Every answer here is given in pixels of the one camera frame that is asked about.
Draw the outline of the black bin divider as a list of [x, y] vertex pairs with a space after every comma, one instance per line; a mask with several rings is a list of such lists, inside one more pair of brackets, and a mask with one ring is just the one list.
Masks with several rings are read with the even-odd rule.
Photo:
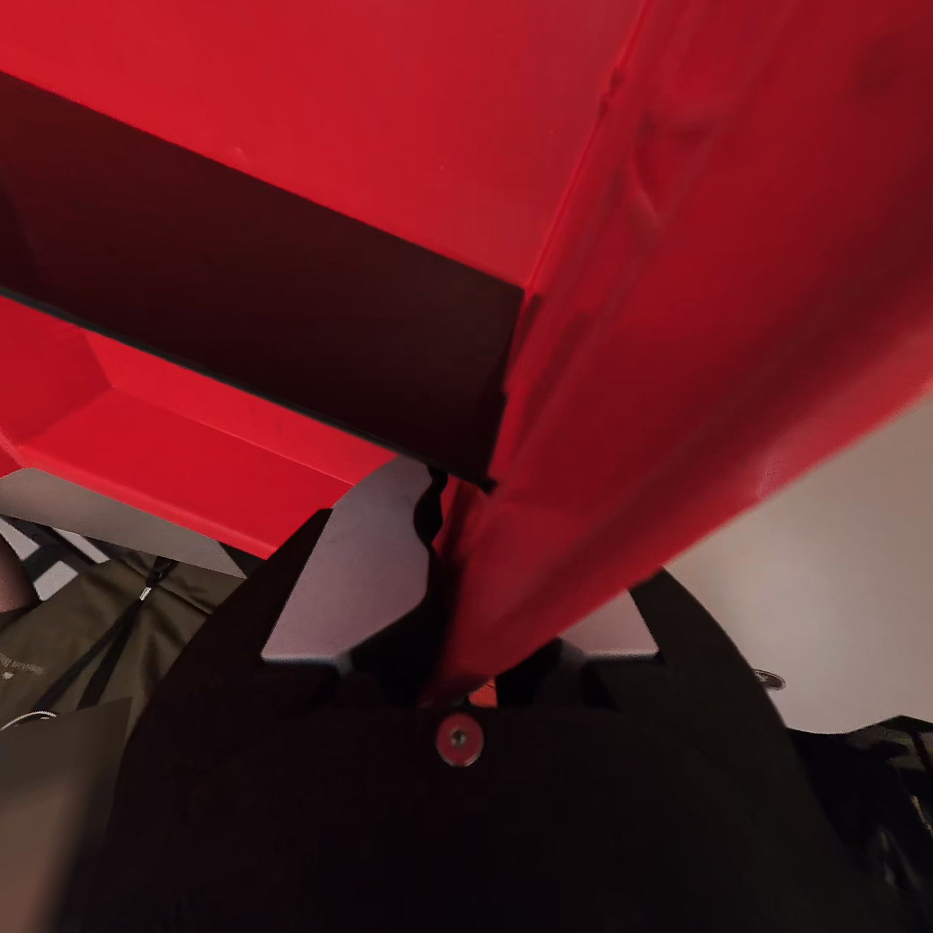
[[2, 295], [485, 491], [519, 286], [2, 73]]

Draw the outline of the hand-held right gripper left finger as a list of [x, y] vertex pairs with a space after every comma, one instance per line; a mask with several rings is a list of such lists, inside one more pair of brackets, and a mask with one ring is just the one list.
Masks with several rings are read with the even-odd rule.
[[426, 598], [448, 474], [404, 456], [369, 473], [334, 505], [261, 658], [345, 667], [354, 649]]

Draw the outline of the red plastic bin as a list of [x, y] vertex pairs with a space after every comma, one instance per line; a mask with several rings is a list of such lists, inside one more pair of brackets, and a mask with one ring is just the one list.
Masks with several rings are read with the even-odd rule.
[[[424, 697], [931, 392], [931, 2], [2, 2], [1, 28], [2, 73], [522, 289], [495, 487], [447, 473]], [[389, 450], [2, 295], [2, 475], [268, 554]]]

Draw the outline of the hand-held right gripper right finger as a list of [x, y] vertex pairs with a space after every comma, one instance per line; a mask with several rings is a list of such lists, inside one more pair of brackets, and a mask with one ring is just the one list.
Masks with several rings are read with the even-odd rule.
[[627, 590], [566, 630], [560, 642], [566, 663], [652, 659], [659, 653]]

